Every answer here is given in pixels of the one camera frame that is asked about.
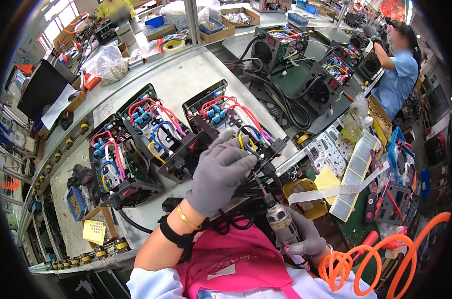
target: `window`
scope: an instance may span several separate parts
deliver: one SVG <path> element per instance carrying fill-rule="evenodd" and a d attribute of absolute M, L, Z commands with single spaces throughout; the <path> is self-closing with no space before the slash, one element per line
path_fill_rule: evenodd
<path fill-rule="evenodd" d="M 45 19 L 50 21 L 43 34 L 38 39 L 40 44 L 48 50 L 53 45 L 53 40 L 60 34 L 65 26 L 79 15 L 76 4 L 69 0 L 60 0 L 49 11 L 45 13 Z"/>

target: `pink apron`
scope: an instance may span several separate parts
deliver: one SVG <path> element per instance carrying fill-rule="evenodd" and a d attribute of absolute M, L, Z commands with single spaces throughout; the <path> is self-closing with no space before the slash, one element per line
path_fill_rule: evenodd
<path fill-rule="evenodd" d="M 227 235 L 206 230 L 194 244 L 191 261 L 176 265 L 175 270 L 188 299 L 196 299 L 199 290 L 258 288 L 280 289 L 289 299 L 300 298 L 281 254 L 256 225 L 247 230 L 231 226 Z"/>

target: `worker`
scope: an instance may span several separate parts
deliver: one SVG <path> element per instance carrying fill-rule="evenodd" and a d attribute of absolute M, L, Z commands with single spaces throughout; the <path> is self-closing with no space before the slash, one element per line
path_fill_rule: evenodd
<path fill-rule="evenodd" d="M 389 57 L 385 52 L 377 30 L 372 26 L 364 27 L 364 35 L 374 43 L 380 65 L 384 68 L 384 75 L 378 87 L 372 94 L 379 101 L 391 121 L 402 108 L 415 82 L 419 77 L 419 66 L 422 58 L 417 36 L 412 27 L 402 21 L 393 23 L 392 52 Z"/>
<path fill-rule="evenodd" d="M 182 248 L 191 243 L 189 234 L 231 200 L 257 163 L 256 156 L 239 148 L 239 139 L 231 140 L 232 136 L 232 130 L 224 131 L 200 155 L 192 189 L 179 204 L 182 215 L 178 209 L 171 212 L 139 250 L 127 282 L 131 298 L 358 298 L 353 272 L 340 290 L 332 292 L 306 269 L 285 265 L 280 252 L 255 225 L 246 230 L 231 226 L 226 235 L 207 229 L 194 243 L 190 261 L 177 264 Z M 243 144 L 248 142 L 248 136 L 241 138 Z M 305 241 L 285 251 L 309 255 L 317 267 L 332 248 L 312 220 L 290 212 Z M 361 280 L 360 289 L 368 288 Z M 370 292 L 362 298 L 377 295 Z"/>
<path fill-rule="evenodd" d="M 95 15 L 99 19 L 109 18 L 111 14 L 117 13 L 119 10 L 128 10 L 133 19 L 137 14 L 134 10 L 133 3 L 139 0 L 104 0 L 95 9 Z"/>

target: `gold bangle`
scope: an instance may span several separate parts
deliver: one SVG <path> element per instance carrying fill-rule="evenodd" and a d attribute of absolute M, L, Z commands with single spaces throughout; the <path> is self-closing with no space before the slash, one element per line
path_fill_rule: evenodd
<path fill-rule="evenodd" d="M 200 230 L 201 226 L 199 225 L 199 227 L 195 226 L 194 224 L 191 223 L 191 221 L 189 221 L 186 216 L 184 216 L 183 211 L 181 211 L 180 205 L 176 206 L 176 210 L 178 211 L 178 214 L 180 215 L 181 219 L 183 220 L 184 223 L 186 223 L 190 228 L 192 228 L 193 230 Z"/>

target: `worker in yellow shirt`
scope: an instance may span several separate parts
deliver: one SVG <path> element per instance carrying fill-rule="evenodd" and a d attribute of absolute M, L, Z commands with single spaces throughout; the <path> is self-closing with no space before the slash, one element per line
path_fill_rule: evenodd
<path fill-rule="evenodd" d="M 129 11 L 133 19 L 137 14 L 134 11 L 133 3 L 139 0 L 104 0 L 96 8 L 96 17 L 99 19 L 109 18 L 112 14 Z"/>

